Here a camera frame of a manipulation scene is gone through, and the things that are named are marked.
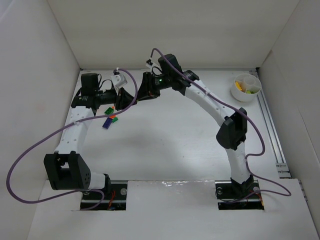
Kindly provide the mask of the dark green lego brick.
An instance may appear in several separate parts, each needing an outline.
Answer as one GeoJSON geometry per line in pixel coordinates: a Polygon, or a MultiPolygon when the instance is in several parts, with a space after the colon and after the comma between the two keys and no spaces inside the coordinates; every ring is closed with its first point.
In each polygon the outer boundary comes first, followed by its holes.
{"type": "Polygon", "coordinates": [[[113,114],[114,113],[114,108],[112,108],[112,107],[109,107],[105,112],[104,112],[104,114],[105,115],[111,115],[111,114],[113,114]]]}

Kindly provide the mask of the yellow lego plate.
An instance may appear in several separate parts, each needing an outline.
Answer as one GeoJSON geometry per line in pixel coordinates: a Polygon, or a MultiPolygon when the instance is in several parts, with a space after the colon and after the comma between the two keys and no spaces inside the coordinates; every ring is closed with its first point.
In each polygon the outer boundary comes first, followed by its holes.
{"type": "Polygon", "coordinates": [[[237,89],[239,90],[239,91],[243,91],[243,88],[242,88],[242,86],[240,85],[240,83],[238,82],[238,81],[235,81],[235,86],[237,87],[237,89]]]}

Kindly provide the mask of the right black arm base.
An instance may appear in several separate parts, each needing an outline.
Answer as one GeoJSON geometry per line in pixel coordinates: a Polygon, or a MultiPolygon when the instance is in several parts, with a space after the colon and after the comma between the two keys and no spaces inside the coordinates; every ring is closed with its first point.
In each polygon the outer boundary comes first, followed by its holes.
{"type": "Polygon", "coordinates": [[[264,210],[260,193],[254,193],[254,187],[259,187],[258,181],[244,193],[236,193],[231,181],[216,181],[215,196],[219,210],[264,210]]]}

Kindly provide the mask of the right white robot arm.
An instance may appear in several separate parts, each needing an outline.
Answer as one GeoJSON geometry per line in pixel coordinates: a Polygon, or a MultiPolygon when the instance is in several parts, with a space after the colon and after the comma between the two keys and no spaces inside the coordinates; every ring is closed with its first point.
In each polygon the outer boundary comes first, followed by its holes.
{"type": "Polygon", "coordinates": [[[240,199],[249,193],[254,182],[246,167],[245,140],[248,122],[244,108],[232,110],[212,99],[209,89],[191,70],[183,71],[173,54],[146,61],[149,71],[144,72],[137,100],[151,100],[160,96],[160,91],[171,88],[197,103],[217,122],[217,142],[225,149],[231,169],[231,187],[234,198],[240,199]]]}

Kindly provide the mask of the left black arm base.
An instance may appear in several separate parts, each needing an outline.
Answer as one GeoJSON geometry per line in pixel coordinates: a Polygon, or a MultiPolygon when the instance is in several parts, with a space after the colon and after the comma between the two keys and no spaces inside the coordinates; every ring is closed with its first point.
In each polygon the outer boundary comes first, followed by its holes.
{"type": "Polygon", "coordinates": [[[90,211],[125,211],[127,207],[127,180],[112,180],[110,193],[104,193],[102,199],[99,192],[84,192],[81,197],[80,209],[89,209],[90,211]]]}

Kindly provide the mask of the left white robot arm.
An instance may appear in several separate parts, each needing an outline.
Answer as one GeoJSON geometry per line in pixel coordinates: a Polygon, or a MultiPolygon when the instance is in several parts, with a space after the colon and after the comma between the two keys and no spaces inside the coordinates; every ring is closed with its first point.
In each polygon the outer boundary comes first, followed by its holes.
{"type": "Polygon", "coordinates": [[[125,109],[133,101],[127,97],[123,86],[125,76],[114,70],[111,88],[102,90],[102,82],[97,73],[81,75],[81,87],[70,105],[69,127],[61,136],[54,152],[44,157],[44,167],[53,190],[100,190],[111,192],[111,180],[106,173],[90,170],[81,156],[89,126],[102,105],[113,104],[117,109],[125,109]]]}

